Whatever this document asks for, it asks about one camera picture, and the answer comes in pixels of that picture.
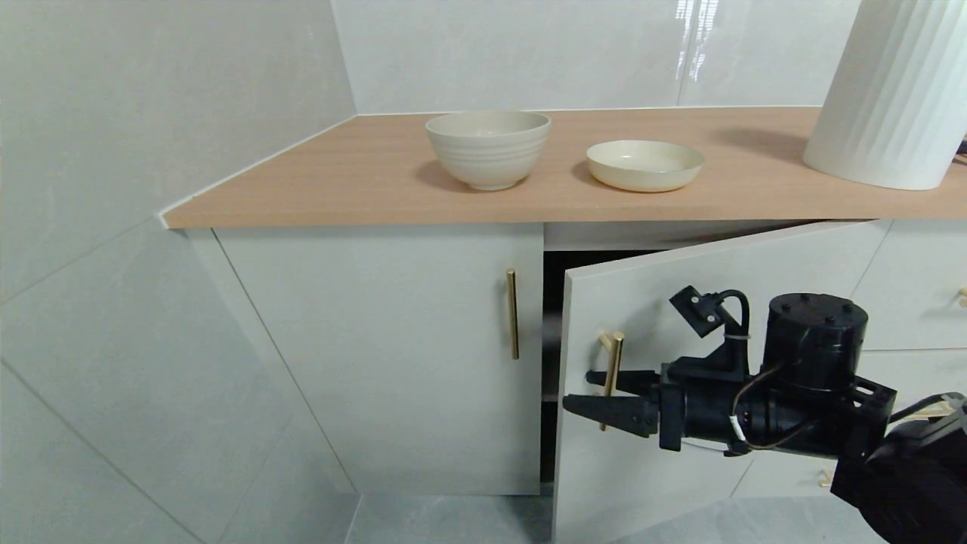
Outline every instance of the open cabinet door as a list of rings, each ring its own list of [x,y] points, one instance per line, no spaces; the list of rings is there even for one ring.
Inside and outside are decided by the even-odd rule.
[[[663,362],[705,356],[717,347],[720,330],[699,339],[668,303],[688,285],[701,292],[735,288],[748,296],[749,365],[756,372],[769,301],[797,291],[848,297],[889,225],[876,221],[791,227],[569,271],[561,397],[600,392],[584,375],[606,370],[601,333],[625,334],[622,370],[658,370]],[[738,305],[732,302],[726,308],[738,316]],[[560,402],[558,418],[558,544],[609,542],[726,499],[755,458],[727,459],[693,443],[683,444],[681,452],[661,450],[658,437],[602,432],[598,423],[563,411]]]

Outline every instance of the ribbed bowl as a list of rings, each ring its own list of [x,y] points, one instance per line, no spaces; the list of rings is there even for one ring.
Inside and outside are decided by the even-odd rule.
[[[508,189],[527,177],[549,133],[550,118],[528,111],[465,111],[426,123],[443,168],[479,191]]]

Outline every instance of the tiled wall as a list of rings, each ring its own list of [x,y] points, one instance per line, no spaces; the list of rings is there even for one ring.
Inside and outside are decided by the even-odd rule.
[[[335,0],[360,113],[821,105],[860,0]]]
[[[355,113],[328,2],[0,3],[5,544],[342,542],[358,498],[155,214]]]

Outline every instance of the wooden countertop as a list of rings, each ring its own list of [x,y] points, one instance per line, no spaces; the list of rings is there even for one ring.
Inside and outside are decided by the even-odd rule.
[[[534,172],[480,193],[434,160],[432,115],[357,117],[171,209],[171,228],[313,225],[967,218],[967,163],[943,185],[906,192],[844,181],[803,164],[818,107],[557,111]],[[661,139],[697,148],[704,169],[671,193],[595,181],[587,148]]]

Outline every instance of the cable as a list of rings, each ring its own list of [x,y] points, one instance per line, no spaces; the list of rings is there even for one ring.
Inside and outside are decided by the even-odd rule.
[[[900,419],[903,419],[904,417],[909,417],[910,415],[912,415],[917,411],[942,403],[948,399],[958,399],[960,401],[963,401],[965,400],[965,397],[960,393],[956,393],[956,392],[938,393],[936,395],[930,395],[929,397],[921,401],[917,401],[916,403],[910,405],[909,407],[904,408],[901,411],[891,415],[888,421],[889,423],[895,423]]]
[[[726,298],[728,298],[730,296],[734,296],[735,298],[738,298],[739,299],[739,304],[742,306],[742,322],[739,323],[739,330],[740,330],[739,335],[740,336],[746,336],[747,337],[748,336],[748,327],[749,327],[748,322],[750,321],[750,319],[749,319],[750,311],[749,311],[749,308],[748,308],[748,297],[746,297],[746,294],[745,293],[743,293],[743,292],[741,292],[739,290],[736,290],[736,289],[727,289],[727,290],[724,290],[723,292],[717,294],[716,295],[716,300],[717,300],[717,302],[719,304],[721,304],[723,300],[725,300]]]
[[[760,383],[764,379],[778,372],[782,368],[782,364],[783,363],[779,363],[775,365],[773,368],[765,372],[759,373],[758,376],[756,376],[753,379],[750,379],[742,387],[740,387],[739,390],[736,392],[735,397],[732,397],[732,409],[729,410],[728,420],[732,424],[732,430],[735,431],[736,438],[748,444],[749,447],[752,447],[752,444],[748,442],[748,439],[746,438],[746,433],[742,430],[742,424],[739,423],[739,416],[736,414],[736,411],[739,408],[739,401],[742,400],[743,395],[745,395],[749,391],[749,389],[751,389],[756,383]]]
[[[778,440],[776,440],[774,442],[770,442],[768,444],[753,444],[753,443],[749,442],[748,440],[746,440],[746,444],[748,444],[748,447],[751,448],[751,449],[759,449],[759,450],[762,450],[762,449],[774,449],[774,448],[778,448],[781,445],[783,445],[784,443],[786,443],[787,441],[789,441],[789,440],[797,437],[802,431],[805,431],[809,427],[812,427],[816,423],[819,423],[819,421],[820,420],[818,418],[817,419],[807,419],[806,421],[804,421],[804,422],[800,423],[799,425],[797,425],[797,426],[793,427],[792,429],[790,429],[789,432],[786,433],[782,438],[780,438],[780,439],[778,439]]]

